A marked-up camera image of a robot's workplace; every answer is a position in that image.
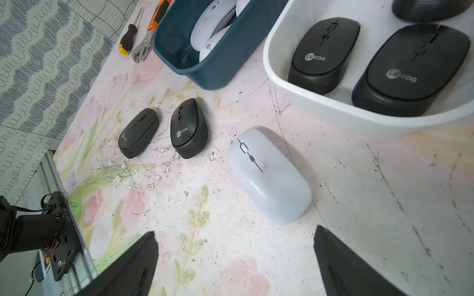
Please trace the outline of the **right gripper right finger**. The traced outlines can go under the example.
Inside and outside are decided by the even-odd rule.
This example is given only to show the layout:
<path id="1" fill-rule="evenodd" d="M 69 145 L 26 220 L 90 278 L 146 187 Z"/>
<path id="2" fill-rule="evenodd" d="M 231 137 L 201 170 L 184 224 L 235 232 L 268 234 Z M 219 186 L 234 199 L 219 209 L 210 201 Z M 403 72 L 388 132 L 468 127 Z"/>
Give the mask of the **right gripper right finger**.
<path id="1" fill-rule="evenodd" d="M 329 229 L 318 225 L 314 251 L 329 296 L 403 296 Z"/>

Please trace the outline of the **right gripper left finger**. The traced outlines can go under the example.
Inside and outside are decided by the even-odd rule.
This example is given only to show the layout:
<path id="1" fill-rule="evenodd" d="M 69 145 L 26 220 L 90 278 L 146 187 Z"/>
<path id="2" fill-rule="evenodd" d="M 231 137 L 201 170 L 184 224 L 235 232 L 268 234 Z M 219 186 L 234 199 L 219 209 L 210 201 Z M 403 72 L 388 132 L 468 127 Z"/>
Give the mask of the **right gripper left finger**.
<path id="1" fill-rule="evenodd" d="M 112 265 L 79 291 L 79 296 L 146 296 L 159 258 L 155 233 L 149 231 Z"/>

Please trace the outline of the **white mouse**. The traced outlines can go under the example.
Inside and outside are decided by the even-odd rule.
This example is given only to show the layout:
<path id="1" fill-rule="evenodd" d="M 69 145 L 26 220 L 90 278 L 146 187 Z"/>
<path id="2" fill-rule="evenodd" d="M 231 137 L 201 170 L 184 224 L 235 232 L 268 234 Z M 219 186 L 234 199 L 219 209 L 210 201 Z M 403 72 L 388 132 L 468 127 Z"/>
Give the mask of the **white mouse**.
<path id="1" fill-rule="evenodd" d="M 312 190 L 308 182 L 259 129 L 248 129 L 237 137 L 228 161 L 245 191 L 271 222 L 292 223 L 309 208 Z"/>
<path id="2" fill-rule="evenodd" d="M 194 50 L 200 51 L 206 42 L 224 29 L 236 12 L 236 0 L 215 0 L 208 5 L 198 18 L 190 37 Z"/>
<path id="3" fill-rule="evenodd" d="M 202 62 L 210 53 L 211 51 L 216 47 L 216 45 L 220 42 L 220 40 L 223 38 L 223 36 L 227 33 L 227 31 L 231 28 L 232 26 L 229 25 L 216 33 L 214 36 L 212 36 L 206 44 L 201 48 L 199 51 L 199 61 Z"/>
<path id="4" fill-rule="evenodd" d="M 249 4 L 250 0 L 237 0 L 236 3 L 236 16 L 238 17 Z"/>

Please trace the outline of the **black mouse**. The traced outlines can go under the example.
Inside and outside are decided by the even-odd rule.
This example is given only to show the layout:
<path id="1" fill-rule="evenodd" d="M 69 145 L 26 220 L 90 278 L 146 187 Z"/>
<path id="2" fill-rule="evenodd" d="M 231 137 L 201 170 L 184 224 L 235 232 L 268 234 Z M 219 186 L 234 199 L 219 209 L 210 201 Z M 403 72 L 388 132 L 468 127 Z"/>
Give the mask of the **black mouse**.
<path id="1" fill-rule="evenodd" d="M 170 139 L 183 159 L 191 159 L 206 146 L 209 132 L 206 118 L 195 98 L 183 101 L 170 121 Z"/>
<path id="2" fill-rule="evenodd" d="M 391 8 L 407 22 L 435 22 L 458 16 L 473 4 L 473 0 L 394 0 Z"/>
<path id="3" fill-rule="evenodd" d="M 153 139 L 158 127 L 157 112 L 151 108 L 143 109 L 118 137 L 118 148 L 121 153 L 127 159 L 140 155 Z"/>
<path id="4" fill-rule="evenodd" d="M 393 117 L 419 117 L 462 66 L 467 34 L 436 23 L 396 31 L 376 52 L 352 93 L 358 108 Z"/>
<path id="5" fill-rule="evenodd" d="M 359 33 L 360 23 L 350 18 L 317 22 L 293 55 L 288 82 L 320 95 L 333 91 L 346 73 Z"/>

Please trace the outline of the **black mouse top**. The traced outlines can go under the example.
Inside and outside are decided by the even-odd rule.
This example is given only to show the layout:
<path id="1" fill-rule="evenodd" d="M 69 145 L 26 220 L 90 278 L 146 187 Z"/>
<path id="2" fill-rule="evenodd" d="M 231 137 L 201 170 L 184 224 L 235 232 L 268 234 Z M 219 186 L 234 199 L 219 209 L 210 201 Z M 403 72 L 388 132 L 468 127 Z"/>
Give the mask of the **black mouse top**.
<path id="1" fill-rule="evenodd" d="M 183 159 L 191 159 L 206 146 L 209 132 L 206 118 L 195 98 L 183 101 L 170 121 L 170 139 Z"/>

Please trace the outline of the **black mouse bottom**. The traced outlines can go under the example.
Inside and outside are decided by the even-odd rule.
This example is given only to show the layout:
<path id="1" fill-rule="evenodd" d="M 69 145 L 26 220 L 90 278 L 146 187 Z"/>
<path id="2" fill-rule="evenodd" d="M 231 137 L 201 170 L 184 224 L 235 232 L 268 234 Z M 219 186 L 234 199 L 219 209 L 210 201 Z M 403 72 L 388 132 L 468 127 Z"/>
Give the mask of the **black mouse bottom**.
<path id="1" fill-rule="evenodd" d="M 360 23 L 350 18 L 317 22 L 293 55 L 288 82 L 320 95 L 333 91 L 346 73 L 359 33 Z"/>

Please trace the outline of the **white mouse bottom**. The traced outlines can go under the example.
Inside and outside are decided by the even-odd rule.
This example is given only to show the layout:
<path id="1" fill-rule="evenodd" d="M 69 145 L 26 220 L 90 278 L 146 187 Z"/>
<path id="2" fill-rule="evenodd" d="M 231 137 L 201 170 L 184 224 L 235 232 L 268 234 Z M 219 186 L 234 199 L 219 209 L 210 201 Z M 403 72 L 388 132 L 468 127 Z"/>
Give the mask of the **white mouse bottom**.
<path id="1" fill-rule="evenodd" d="M 237 0 L 236 3 L 236 16 L 238 17 L 249 4 L 250 0 Z"/>

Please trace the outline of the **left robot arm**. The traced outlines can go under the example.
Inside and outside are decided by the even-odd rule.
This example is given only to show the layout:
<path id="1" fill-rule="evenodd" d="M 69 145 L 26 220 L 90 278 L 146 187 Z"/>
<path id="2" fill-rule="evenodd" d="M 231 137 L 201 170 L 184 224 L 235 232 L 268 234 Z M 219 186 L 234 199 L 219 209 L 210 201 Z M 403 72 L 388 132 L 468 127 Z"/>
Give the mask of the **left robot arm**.
<path id="1" fill-rule="evenodd" d="M 50 248 L 62 233 L 65 219 L 59 215 L 21 215 L 1 197 L 1 260 L 9 254 Z"/>

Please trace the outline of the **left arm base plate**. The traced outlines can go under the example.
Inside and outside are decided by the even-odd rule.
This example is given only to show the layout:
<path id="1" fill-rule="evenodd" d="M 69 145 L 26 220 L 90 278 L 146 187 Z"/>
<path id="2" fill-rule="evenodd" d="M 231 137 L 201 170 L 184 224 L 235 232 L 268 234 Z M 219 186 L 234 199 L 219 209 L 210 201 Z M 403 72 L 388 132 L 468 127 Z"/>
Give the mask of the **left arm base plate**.
<path id="1" fill-rule="evenodd" d="M 53 192 L 47 214 L 52 214 L 63 222 L 60 231 L 55 232 L 53 250 L 49 253 L 51 272 L 54 280 L 59 282 L 74 265 L 81 251 L 80 238 L 76 232 L 75 219 L 69 201 L 59 192 Z"/>

